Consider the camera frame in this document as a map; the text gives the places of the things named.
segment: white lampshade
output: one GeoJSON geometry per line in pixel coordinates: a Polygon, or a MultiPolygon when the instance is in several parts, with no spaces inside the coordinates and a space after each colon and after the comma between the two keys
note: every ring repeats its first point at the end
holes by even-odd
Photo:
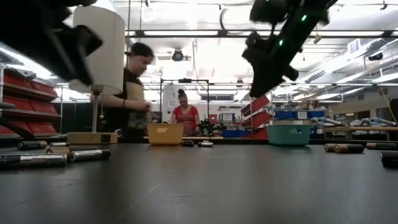
{"type": "MultiPolygon", "coordinates": [[[[124,19],[103,7],[77,7],[73,25],[85,25],[103,40],[102,46],[86,58],[93,85],[103,86],[101,94],[120,94],[123,89],[124,19]]],[[[78,80],[72,80],[69,88],[82,93],[92,92],[90,86],[78,80]]]]}

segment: person in red shirt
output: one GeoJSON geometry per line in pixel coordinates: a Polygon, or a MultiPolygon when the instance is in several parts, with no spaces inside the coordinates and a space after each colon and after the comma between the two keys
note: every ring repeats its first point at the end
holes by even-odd
{"type": "Polygon", "coordinates": [[[198,109],[188,104],[187,94],[184,90],[178,90],[178,100],[180,106],[173,110],[170,123],[183,124],[184,135],[186,136],[199,135],[200,131],[197,126],[197,124],[200,124],[198,109]]]}

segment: red shirt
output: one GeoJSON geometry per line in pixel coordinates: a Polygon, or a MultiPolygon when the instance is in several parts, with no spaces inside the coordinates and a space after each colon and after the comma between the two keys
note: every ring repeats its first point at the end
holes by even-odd
{"type": "Polygon", "coordinates": [[[190,106],[188,113],[182,113],[181,106],[174,109],[173,114],[178,124],[184,125],[184,134],[192,135],[195,132],[195,115],[199,115],[198,110],[194,106],[190,106]]]}

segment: black table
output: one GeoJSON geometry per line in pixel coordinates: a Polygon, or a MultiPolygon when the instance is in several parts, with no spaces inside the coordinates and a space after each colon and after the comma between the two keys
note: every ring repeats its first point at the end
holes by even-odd
{"type": "Polygon", "coordinates": [[[382,167],[379,151],[146,144],[111,150],[108,161],[0,172],[1,223],[396,222],[398,171],[382,167]]]}

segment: lamp base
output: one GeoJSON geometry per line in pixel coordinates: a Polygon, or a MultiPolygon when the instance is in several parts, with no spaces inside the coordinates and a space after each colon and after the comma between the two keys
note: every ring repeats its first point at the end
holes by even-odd
{"type": "Polygon", "coordinates": [[[68,133],[67,142],[70,144],[116,144],[117,133],[68,133]]]}

